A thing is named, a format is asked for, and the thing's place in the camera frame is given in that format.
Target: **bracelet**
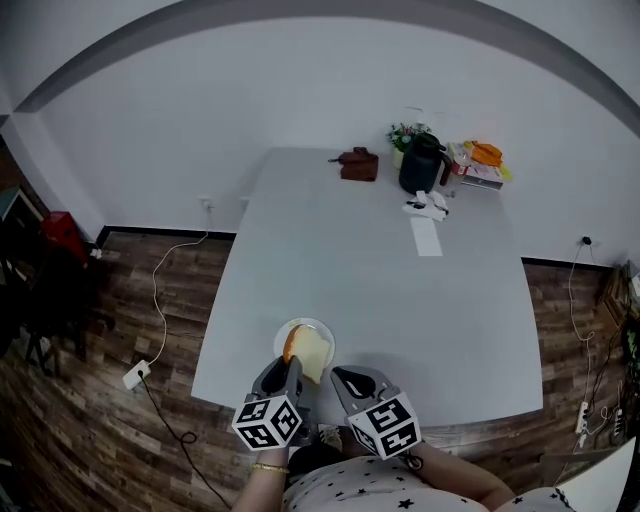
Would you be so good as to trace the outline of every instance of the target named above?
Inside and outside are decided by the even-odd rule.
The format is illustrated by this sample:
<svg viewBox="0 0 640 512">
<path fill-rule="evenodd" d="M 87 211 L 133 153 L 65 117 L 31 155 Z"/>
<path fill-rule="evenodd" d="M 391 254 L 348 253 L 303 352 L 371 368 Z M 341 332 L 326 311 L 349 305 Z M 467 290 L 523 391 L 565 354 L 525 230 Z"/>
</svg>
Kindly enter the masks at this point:
<svg viewBox="0 0 640 512">
<path fill-rule="evenodd" d="M 269 464 L 261 464 L 260 462 L 251 464 L 251 469 L 265 469 L 267 471 L 275 471 L 276 473 L 284 473 L 285 475 L 289 474 L 289 470 L 287 468 L 281 468 L 280 466 L 270 466 Z"/>
</svg>

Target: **black thermos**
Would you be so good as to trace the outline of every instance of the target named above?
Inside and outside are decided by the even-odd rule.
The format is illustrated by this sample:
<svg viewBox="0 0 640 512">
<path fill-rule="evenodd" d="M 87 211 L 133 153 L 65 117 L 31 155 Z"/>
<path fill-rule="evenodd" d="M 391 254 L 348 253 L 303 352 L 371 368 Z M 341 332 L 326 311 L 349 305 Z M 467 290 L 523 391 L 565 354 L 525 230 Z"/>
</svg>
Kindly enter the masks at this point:
<svg viewBox="0 0 640 512">
<path fill-rule="evenodd" d="M 451 172 L 451 159 L 443 153 L 445 147 L 430 133 L 416 135 L 404 152 L 400 167 L 400 186 L 415 194 L 418 190 L 431 192 L 444 160 L 443 176 Z"/>
</svg>

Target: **white star-patterned shirt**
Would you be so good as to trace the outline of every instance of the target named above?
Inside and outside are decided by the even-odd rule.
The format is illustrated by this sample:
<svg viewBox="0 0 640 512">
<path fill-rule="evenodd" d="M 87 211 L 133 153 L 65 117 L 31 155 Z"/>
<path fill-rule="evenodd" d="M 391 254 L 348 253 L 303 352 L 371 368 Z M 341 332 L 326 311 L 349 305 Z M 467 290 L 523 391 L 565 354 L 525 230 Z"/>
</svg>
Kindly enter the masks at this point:
<svg viewBox="0 0 640 512">
<path fill-rule="evenodd" d="M 289 512 L 382 512 L 393 510 L 486 512 L 480 503 L 434 489 L 398 459 L 358 457 L 304 475 L 284 494 Z M 569 512 L 558 489 L 530 491 L 497 512 Z"/>
</svg>

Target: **wooden floor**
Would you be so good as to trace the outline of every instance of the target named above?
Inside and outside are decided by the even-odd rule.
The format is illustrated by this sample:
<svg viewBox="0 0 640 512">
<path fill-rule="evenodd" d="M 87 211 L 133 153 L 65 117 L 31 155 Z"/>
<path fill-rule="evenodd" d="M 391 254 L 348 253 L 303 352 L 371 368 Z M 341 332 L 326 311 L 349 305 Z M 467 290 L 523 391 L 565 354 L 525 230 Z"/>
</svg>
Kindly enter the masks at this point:
<svg viewBox="0 0 640 512">
<path fill-rule="evenodd" d="M 113 331 L 98 322 L 91 325 L 86 332 L 86 363 L 75 358 L 68 342 L 60 351 L 56 378 L 44 377 L 25 362 L 24 341 L 15 342 L 0 361 L 2 436 L 42 510 L 224 509 L 191 470 L 144 388 L 126 391 L 122 384 L 132 364 L 143 357 L 149 360 L 160 349 L 162 324 L 153 307 L 151 272 L 165 251 L 180 241 L 110 235 L 104 257 L 97 262 L 105 278 L 98 292 L 101 309 L 112 314 L 117 325 Z M 232 502 L 252 457 L 230 429 L 230 409 L 190 396 L 202 336 L 230 248 L 231 242 L 207 240 L 167 259 L 158 282 L 170 334 L 148 383 L 178 435 L 186 430 L 197 434 L 198 441 L 189 447 L 195 464 Z M 525 268 L 540 338 L 544 409 L 510 419 L 424 430 L 432 444 L 495 472 L 516 491 L 538 485 L 538 455 L 574 447 L 573 428 L 587 367 L 585 344 L 576 339 L 569 318 L 569 271 Z M 603 277 L 598 271 L 578 270 L 573 282 L 578 327 L 583 335 L 589 329 L 595 332 L 591 353 L 596 370 L 612 334 L 594 311 Z M 623 372 L 619 344 L 615 347 L 590 429 L 601 422 L 600 407 L 617 402 L 616 385 Z M 609 436 L 603 434 L 599 447 L 608 444 Z M 592 445 L 589 438 L 585 449 Z"/>
</svg>

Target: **brown leather pouch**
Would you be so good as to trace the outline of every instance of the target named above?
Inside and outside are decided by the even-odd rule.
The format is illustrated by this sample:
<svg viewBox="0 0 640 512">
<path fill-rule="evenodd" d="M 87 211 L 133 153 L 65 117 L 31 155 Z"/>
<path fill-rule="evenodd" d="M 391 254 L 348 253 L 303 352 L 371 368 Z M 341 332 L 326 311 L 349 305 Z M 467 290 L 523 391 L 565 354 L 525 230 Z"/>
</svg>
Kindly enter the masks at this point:
<svg viewBox="0 0 640 512">
<path fill-rule="evenodd" d="M 378 177 L 378 155 L 369 153 L 367 148 L 353 148 L 329 161 L 342 164 L 340 177 L 343 180 L 375 181 Z"/>
</svg>

